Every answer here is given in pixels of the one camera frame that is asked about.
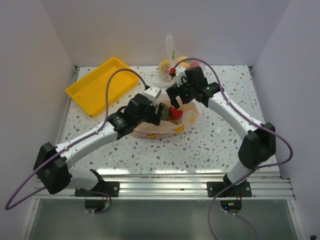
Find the orange banana print plastic bag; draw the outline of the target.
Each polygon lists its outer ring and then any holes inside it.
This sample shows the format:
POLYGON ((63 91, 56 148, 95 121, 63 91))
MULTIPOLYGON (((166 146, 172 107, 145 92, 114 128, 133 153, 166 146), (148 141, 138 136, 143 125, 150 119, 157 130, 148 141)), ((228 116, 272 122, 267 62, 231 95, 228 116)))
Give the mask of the orange banana print plastic bag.
POLYGON ((200 117, 197 106, 192 101, 182 104, 181 100, 178 100, 180 108, 175 109, 171 106, 169 97, 166 94, 161 94, 157 102, 165 104, 168 108, 173 108, 174 113, 182 111, 182 115, 178 119, 161 120, 159 126, 143 122, 134 129, 132 137, 154 140, 168 138, 191 129, 200 117))

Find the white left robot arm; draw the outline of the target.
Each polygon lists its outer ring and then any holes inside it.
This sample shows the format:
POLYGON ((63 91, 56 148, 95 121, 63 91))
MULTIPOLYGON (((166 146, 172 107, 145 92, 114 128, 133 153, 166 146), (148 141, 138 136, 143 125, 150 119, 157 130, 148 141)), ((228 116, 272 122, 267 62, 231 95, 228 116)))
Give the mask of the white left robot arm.
POLYGON ((98 172, 71 171, 72 166, 96 149, 131 134, 143 122, 158 126, 164 109, 163 104, 157 105, 159 96, 138 93, 123 110, 88 132, 56 146, 49 142, 42 145, 33 169, 45 189, 52 195, 66 188, 84 189, 95 197, 101 195, 104 180, 98 172))

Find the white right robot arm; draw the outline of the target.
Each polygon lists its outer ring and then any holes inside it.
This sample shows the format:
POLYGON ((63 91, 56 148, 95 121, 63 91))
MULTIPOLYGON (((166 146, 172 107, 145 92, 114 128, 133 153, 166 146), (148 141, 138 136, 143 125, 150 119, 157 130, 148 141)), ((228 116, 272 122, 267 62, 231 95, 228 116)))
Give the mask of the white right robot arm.
POLYGON ((248 176, 276 153, 275 127, 254 119, 227 96, 220 82, 209 83, 201 67, 171 68, 169 75, 175 83, 166 89, 171 105, 178 109, 181 100, 203 104, 225 120, 242 140, 238 150, 238 162, 223 177, 218 186, 208 188, 214 197, 232 197, 240 190, 248 176))

